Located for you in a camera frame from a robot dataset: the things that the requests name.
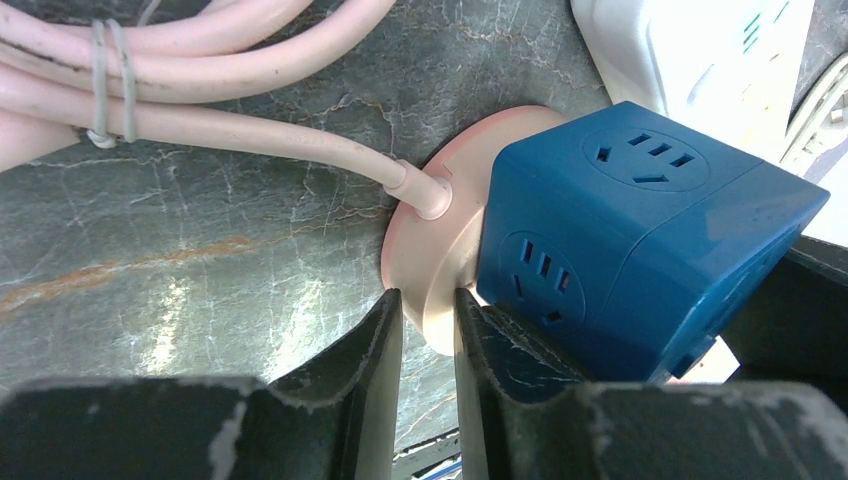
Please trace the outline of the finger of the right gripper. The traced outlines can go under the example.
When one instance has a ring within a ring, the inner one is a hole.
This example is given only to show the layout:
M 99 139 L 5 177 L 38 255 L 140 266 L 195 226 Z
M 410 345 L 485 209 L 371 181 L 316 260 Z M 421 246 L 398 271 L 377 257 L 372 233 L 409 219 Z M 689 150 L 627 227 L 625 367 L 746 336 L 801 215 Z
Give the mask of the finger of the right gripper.
M 847 396 L 847 249 L 801 237 L 722 332 L 731 381 L 794 381 Z

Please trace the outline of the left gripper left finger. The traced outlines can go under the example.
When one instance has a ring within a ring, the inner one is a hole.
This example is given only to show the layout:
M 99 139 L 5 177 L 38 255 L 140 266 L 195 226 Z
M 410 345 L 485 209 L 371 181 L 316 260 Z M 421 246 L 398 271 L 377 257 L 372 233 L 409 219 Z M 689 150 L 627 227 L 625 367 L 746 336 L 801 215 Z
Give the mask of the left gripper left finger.
M 1 402 L 5 479 L 387 479 L 401 294 L 266 383 L 253 377 L 46 378 Z

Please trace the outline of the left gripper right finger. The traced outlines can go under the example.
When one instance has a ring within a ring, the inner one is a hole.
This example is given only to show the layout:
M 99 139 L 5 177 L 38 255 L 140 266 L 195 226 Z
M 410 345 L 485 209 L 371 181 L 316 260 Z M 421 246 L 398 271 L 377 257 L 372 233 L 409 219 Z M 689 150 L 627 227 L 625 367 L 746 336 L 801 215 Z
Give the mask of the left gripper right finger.
M 797 382 L 594 382 L 530 327 L 453 294 L 467 479 L 843 479 L 847 418 Z

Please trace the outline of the pink round socket base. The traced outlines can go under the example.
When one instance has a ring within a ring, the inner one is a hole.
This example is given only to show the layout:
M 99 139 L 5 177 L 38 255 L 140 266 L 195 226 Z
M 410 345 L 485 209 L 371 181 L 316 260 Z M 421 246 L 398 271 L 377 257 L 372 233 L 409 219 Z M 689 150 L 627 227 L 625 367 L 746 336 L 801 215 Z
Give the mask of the pink round socket base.
M 392 215 L 381 253 L 382 281 L 402 292 L 403 312 L 436 352 L 454 353 L 453 291 L 475 289 L 485 204 L 493 162 L 508 144 L 567 122 L 543 106 L 520 106 L 490 115 L 442 147 L 424 173 L 452 194 L 437 219 L 406 204 Z M 509 275 L 511 287 L 529 301 L 538 320 L 572 332 L 586 313 L 584 289 L 560 252 L 532 235 L 520 254 L 524 271 Z

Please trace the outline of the dark blue cube socket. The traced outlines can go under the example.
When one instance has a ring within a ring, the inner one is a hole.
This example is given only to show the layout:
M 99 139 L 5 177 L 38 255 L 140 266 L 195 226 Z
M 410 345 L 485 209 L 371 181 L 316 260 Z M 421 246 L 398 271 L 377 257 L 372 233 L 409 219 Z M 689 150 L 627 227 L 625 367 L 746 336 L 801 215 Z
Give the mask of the dark blue cube socket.
M 602 381 L 683 375 L 826 190 L 631 102 L 494 160 L 477 290 Z

